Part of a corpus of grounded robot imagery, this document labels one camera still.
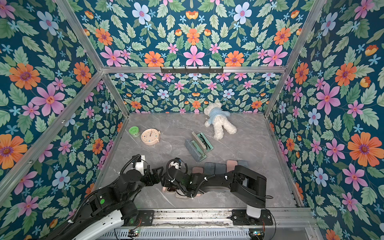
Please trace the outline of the grey case with olive glasses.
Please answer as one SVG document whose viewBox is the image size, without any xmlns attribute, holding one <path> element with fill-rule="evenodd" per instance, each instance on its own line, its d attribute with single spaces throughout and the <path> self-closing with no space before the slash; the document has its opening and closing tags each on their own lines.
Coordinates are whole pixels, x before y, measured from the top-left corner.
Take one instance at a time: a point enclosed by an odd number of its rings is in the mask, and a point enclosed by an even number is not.
<svg viewBox="0 0 384 240">
<path fill-rule="evenodd" d="M 195 141 L 186 140 L 185 147 L 196 162 L 202 162 L 207 158 L 207 155 Z"/>
</svg>

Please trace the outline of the pink case with purple glasses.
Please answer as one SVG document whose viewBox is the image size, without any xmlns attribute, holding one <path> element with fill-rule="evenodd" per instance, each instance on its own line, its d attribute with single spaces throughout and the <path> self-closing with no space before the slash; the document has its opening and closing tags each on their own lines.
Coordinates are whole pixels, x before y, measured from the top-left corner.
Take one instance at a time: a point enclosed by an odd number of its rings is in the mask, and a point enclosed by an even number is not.
<svg viewBox="0 0 384 240">
<path fill-rule="evenodd" d="M 235 160 L 227 160 L 227 163 L 226 163 L 226 169 L 227 169 L 227 173 L 228 172 L 231 172 L 231 171 L 234 171 L 235 170 L 235 167 L 238 165 L 238 161 L 235 161 Z"/>
</svg>

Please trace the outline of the grey case with red glasses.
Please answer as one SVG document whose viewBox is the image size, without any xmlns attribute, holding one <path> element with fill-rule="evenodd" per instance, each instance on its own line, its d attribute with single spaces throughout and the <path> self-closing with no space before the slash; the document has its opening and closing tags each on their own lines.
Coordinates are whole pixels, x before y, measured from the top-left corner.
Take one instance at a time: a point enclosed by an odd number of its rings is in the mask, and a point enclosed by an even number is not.
<svg viewBox="0 0 384 240">
<path fill-rule="evenodd" d="M 249 167 L 249 163 L 247 161 L 238 161 L 239 166 L 243 166 L 245 168 Z"/>
</svg>

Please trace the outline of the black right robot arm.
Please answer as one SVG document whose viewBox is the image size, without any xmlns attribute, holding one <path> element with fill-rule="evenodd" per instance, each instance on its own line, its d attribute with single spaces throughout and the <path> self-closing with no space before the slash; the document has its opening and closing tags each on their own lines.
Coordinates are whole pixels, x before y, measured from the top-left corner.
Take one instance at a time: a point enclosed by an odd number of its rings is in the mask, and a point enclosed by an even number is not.
<svg viewBox="0 0 384 240">
<path fill-rule="evenodd" d="M 254 219 L 263 216 L 267 195 L 267 178 L 245 166 L 237 165 L 232 171 L 212 174 L 189 173 L 188 166 L 175 158 L 166 164 L 161 176 L 164 188 L 180 190 L 184 196 L 193 199 L 208 192 L 229 191 L 247 205 L 247 215 Z"/>
</svg>

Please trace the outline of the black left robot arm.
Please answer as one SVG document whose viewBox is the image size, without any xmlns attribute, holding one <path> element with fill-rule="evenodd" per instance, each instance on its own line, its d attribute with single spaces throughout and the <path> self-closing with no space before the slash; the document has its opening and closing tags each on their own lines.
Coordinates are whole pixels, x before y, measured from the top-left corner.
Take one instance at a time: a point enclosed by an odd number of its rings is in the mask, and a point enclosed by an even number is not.
<svg viewBox="0 0 384 240">
<path fill-rule="evenodd" d="M 111 184 L 87 195 L 64 224 L 41 239 L 72 240 L 112 213 L 120 214 L 118 220 L 123 221 L 123 224 L 141 224 L 142 218 L 139 217 L 134 200 L 144 187 L 160 183 L 164 170 L 163 167 L 151 170 L 149 164 L 143 172 L 137 168 L 127 169 L 131 164 L 142 161 L 141 155 L 132 156 Z"/>
</svg>

